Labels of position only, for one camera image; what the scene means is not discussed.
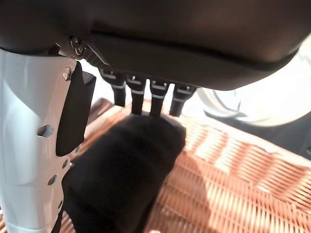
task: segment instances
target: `white surface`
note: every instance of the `white surface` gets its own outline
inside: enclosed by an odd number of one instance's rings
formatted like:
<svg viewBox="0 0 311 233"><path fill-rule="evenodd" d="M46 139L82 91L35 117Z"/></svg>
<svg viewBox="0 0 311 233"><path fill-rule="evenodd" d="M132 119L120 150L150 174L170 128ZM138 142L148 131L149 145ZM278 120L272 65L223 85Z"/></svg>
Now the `white surface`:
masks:
<svg viewBox="0 0 311 233"><path fill-rule="evenodd" d="M0 50L0 205L8 233L51 233L63 200L62 169L55 154L57 129L74 71L66 57L34 57ZM55 129L37 136L44 125ZM57 175L53 185L48 181Z"/></svg>
<svg viewBox="0 0 311 233"><path fill-rule="evenodd" d="M242 113L234 116L224 111L205 89L202 100L206 111L219 117L235 117L256 126L276 126L294 121L311 111L311 37L299 53L281 70L256 83L234 91L217 91L228 108Z"/></svg>

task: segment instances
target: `black fabric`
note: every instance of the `black fabric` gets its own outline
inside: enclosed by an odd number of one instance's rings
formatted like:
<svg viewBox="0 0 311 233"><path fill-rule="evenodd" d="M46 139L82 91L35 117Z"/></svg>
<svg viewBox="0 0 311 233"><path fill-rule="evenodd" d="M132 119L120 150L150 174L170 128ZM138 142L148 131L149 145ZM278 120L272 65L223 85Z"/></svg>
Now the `black fabric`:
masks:
<svg viewBox="0 0 311 233"><path fill-rule="evenodd" d="M77 233L138 233L185 144L178 123L129 116L74 160L65 210Z"/></svg>

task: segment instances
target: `screw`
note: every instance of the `screw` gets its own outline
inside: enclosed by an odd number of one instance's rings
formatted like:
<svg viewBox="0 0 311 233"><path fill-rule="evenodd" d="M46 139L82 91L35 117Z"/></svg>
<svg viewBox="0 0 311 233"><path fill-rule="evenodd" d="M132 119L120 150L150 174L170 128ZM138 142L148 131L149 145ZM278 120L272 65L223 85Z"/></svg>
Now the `screw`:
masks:
<svg viewBox="0 0 311 233"><path fill-rule="evenodd" d="M70 77L71 77L71 69L70 67L66 67L64 72L63 72L63 77L65 79L65 81L69 81Z"/></svg>
<svg viewBox="0 0 311 233"><path fill-rule="evenodd" d="M84 52L84 44L80 44L78 47L75 48L75 52L78 56L81 56Z"/></svg>
<svg viewBox="0 0 311 233"><path fill-rule="evenodd" d="M70 45L71 47L73 47L74 49L79 47L79 45L81 44L81 40L78 37L72 37L70 40Z"/></svg>

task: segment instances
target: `woven basket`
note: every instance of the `woven basket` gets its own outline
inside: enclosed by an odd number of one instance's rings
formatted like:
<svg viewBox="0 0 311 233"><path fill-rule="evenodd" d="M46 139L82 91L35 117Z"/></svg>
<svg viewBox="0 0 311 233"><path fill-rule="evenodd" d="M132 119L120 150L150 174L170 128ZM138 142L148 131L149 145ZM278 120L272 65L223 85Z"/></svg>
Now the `woven basket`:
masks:
<svg viewBox="0 0 311 233"><path fill-rule="evenodd" d="M76 156L129 113L115 106L90 123ZM187 143L146 233L311 233L309 160L210 118L176 119ZM74 232L66 214L61 232Z"/></svg>

